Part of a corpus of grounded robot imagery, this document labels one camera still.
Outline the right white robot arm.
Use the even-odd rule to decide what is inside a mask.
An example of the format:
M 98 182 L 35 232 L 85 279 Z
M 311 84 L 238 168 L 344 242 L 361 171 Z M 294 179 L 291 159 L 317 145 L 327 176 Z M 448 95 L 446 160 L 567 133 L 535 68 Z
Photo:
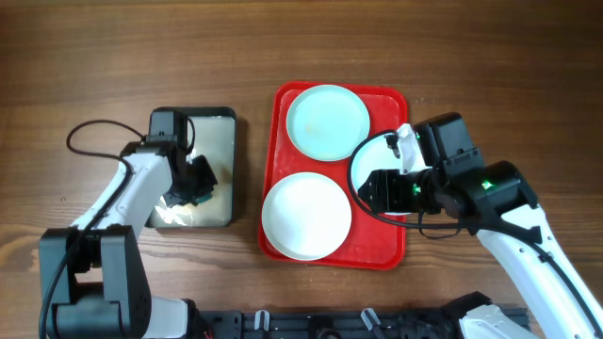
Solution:
M 552 233 L 534 190 L 515 165 L 485 165 L 461 119 L 384 130 L 352 152 L 347 182 L 367 215 L 446 213 L 450 223 L 403 222 L 421 234 L 476 236 L 497 259 L 552 338 L 599 338 L 602 308 Z

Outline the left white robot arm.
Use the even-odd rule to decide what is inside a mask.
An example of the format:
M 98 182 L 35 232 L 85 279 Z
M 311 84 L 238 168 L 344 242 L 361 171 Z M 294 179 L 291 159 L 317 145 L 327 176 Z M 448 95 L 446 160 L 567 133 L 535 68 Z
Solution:
M 138 237 L 160 199 L 196 202 L 217 180 L 204 156 L 175 142 L 131 142 L 91 209 L 40 240 L 41 338 L 210 338 L 189 299 L 155 297 Z

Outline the green yellow sponge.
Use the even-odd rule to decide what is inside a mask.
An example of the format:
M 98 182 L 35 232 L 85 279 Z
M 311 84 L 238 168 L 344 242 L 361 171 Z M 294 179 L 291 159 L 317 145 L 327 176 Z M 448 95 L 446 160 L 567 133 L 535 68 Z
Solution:
M 212 197 L 213 197 L 213 194 L 212 194 L 212 193 L 207 193 L 207 194 L 205 194 L 205 195 L 203 195 L 203 196 L 201 196 L 201 197 L 198 197 L 198 198 L 197 198 L 197 199 L 194 201 L 194 204 L 195 204 L 195 205 L 198 205 L 198 204 L 201 204 L 201 203 L 207 202 L 207 201 L 209 201 L 209 200 L 210 200 Z

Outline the light blue plate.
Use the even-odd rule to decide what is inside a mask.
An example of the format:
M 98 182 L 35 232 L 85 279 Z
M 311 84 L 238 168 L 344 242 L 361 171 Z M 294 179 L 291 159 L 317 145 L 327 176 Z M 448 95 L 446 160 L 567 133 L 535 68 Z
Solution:
M 372 139 L 364 145 L 352 161 L 351 181 L 357 192 L 374 170 L 398 170 L 408 173 L 424 169 L 424 161 L 418 146 L 410 141 L 402 141 L 400 148 L 388 147 L 386 136 Z M 383 213 L 389 215 L 407 215 L 410 213 Z

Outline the white plate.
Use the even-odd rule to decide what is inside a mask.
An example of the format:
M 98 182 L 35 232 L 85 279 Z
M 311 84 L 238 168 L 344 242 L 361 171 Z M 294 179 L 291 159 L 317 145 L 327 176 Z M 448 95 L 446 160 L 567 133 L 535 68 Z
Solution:
M 314 172 L 286 176 L 272 187 L 262 206 L 262 231 L 287 258 L 316 261 L 336 252 L 352 222 L 350 201 L 329 177 Z

